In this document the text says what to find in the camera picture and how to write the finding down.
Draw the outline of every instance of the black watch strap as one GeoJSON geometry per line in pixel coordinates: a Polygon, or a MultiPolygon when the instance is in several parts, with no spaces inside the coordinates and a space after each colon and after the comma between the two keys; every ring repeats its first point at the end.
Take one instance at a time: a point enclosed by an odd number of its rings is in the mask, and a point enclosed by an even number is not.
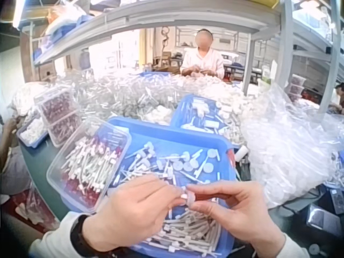
{"type": "Polygon", "coordinates": [[[70,231],[71,244],[73,245],[76,252],[82,257],[119,257],[118,255],[116,255],[116,253],[119,251],[118,248],[109,252],[98,252],[97,250],[89,246],[82,235],[82,225],[87,218],[87,215],[81,215],[70,231]]]}

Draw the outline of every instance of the desk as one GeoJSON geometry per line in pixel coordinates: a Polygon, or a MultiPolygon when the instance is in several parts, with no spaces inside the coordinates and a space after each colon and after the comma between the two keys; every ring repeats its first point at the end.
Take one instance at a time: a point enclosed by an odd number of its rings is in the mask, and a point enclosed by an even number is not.
{"type": "MultiPolygon", "coordinates": [[[[60,195],[50,186],[47,182],[46,172],[57,155],[59,149],[55,148],[48,137],[44,142],[42,142],[37,149],[27,148],[20,141],[19,145],[21,151],[23,152],[24,160],[27,165],[27,169],[31,175],[31,178],[36,185],[41,197],[53,212],[53,214],[59,219],[62,220],[64,216],[69,211],[66,205],[62,202],[60,195]]],[[[306,194],[306,198],[312,197],[310,194],[306,194]]],[[[308,206],[312,202],[315,202],[316,199],[298,199],[290,204],[288,207],[291,207],[294,210],[301,210],[304,207],[308,206]]],[[[284,208],[274,208],[269,210],[269,214],[276,225],[283,231],[288,233],[291,225],[292,213],[284,208]]],[[[133,251],[126,249],[127,255],[124,257],[137,257],[143,258],[147,257],[146,255],[141,255],[138,253],[133,254],[133,251]]],[[[238,252],[230,257],[243,257],[242,252],[238,252]]]]}

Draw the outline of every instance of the stacked clear containers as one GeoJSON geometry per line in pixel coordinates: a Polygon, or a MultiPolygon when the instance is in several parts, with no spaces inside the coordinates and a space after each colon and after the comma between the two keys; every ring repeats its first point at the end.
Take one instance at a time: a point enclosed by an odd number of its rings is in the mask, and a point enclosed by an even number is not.
{"type": "Polygon", "coordinates": [[[89,117],[61,148],[47,180],[71,205],[93,213],[130,144],[129,133],[89,117]]]}
{"type": "Polygon", "coordinates": [[[305,89],[303,84],[305,83],[306,78],[303,78],[299,75],[293,74],[291,78],[291,83],[287,87],[287,93],[292,102],[297,101],[302,98],[301,93],[305,89]]]}
{"type": "Polygon", "coordinates": [[[35,98],[50,138],[55,147],[61,147],[81,125],[78,106],[68,86],[59,86],[35,98]]]}

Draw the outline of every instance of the white shirt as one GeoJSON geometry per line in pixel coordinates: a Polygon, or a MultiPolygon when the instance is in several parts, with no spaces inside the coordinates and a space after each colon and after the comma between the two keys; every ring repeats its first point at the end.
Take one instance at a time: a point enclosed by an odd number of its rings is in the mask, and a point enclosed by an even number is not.
{"type": "MultiPolygon", "coordinates": [[[[30,247],[33,258],[81,258],[70,242],[70,231],[80,213],[69,212],[55,231],[46,233],[42,240],[35,240],[30,247]]],[[[287,235],[277,258],[309,258],[306,249],[299,247],[287,235]]]]}
{"type": "Polygon", "coordinates": [[[198,65],[201,70],[213,70],[217,72],[217,77],[223,79],[225,76],[224,59],[220,52],[212,48],[209,49],[205,57],[201,57],[198,48],[186,52],[181,66],[181,72],[185,68],[198,65]]]}
{"type": "Polygon", "coordinates": [[[337,104],[337,105],[340,104],[340,96],[337,94],[336,89],[333,89],[331,103],[337,104]]]}

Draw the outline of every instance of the table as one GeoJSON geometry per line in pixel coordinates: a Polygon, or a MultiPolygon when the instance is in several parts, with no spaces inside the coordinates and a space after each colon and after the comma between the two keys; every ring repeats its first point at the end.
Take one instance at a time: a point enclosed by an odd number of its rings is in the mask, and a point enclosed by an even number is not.
{"type": "MultiPolygon", "coordinates": [[[[228,74],[227,76],[225,77],[228,77],[230,78],[231,77],[231,74],[232,73],[235,73],[236,70],[239,70],[242,72],[242,75],[244,74],[245,72],[245,68],[244,67],[239,67],[239,66],[231,66],[231,65],[228,65],[228,64],[224,64],[224,68],[225,68],[225,75],[228,74]]],[[[257,83],[258,82],[258,78],[261,78],[262,77],[262,72],[261,71],[256,71],[254,69],[252,69],[252,74],[255,75],[255,82],[252,81],[253,83],[257,83]]]]}
{"type": "MultiPolygon", "coordinates": [[[[66,205],[62,202],[60,195],[50,186],[47,181],[46,172],[54,160],[55,156],[57,155],[59,149],[55,148],[50,140],[49,137],[45,141],[43,141],[37,149],[28,148],[23,145],[19,141],[19,145],[21,147],[21,151],[23,152],[24,160],[27,165],[27,169],[31,175],[32,181],[36,185],[41,197],[50,208],[52,213],[58,218],[58,220],[62,220],[64,216],[67,214],[69,209],[66,205]]],[[[310,198],[312,195],[307,193],[305,198],[310,198]]],[[[288,207],[296,211],[300,211],[304,207],[308,206],[312,202],[315,202],[317,199],[297,199],[296,201],[290,203],[288,207]]],[[[272,220],[276,223],[276,225],[285,233],[288,233],[290,226],[291,226],[291,217],[292,212],[285,210],[284,208],[274,208],[269,210],[269,214],[272,220]]],[[[135,253],[133,255],[133,251],[126,249],[127,257],[147,257],[145,255],[140,255],[135,253]]],[[[243,253],[248,252],[247,248],[243,249],[243,251],[239,251],[231,257],[250,257],[249,255],[243,255],[243,253]]]]}

